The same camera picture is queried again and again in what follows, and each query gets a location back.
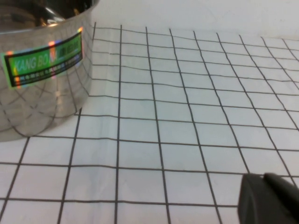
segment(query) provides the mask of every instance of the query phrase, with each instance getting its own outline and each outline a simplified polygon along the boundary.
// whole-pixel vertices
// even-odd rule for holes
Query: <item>table surface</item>
[[[298,58],[298,41],[96,26],[83,108],[0,143],[0,224],[237,224],[242,174],[299,186]]]

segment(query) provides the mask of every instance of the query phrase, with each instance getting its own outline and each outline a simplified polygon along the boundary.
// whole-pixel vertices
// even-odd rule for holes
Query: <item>metal container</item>
[[[37,135],[80,110],[99,0],[0,0],[0,141]]]

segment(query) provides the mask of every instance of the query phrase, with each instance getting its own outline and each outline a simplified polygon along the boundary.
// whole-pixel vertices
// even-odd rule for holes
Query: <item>reflective metal surface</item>
[[[65,75],[11,90],[0,61],[0,141],[37,135],[82,107],[91,86],[91,10],[98,1],[0,0],[0,53],[63,41],[83,28],[83,60]]]

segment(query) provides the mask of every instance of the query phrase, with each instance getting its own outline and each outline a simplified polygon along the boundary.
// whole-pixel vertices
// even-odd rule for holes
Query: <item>sticker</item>
[[[55,78],[82,61],[82,30],[80,28],[65,41],[52,41],[41,48],[1,54],[8,86],[19,89]]]

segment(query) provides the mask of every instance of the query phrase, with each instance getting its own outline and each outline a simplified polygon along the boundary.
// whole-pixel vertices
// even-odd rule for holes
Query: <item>black plastic object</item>
[[[240,224],[299,224],[299,189],[275,174],[243,175]]]

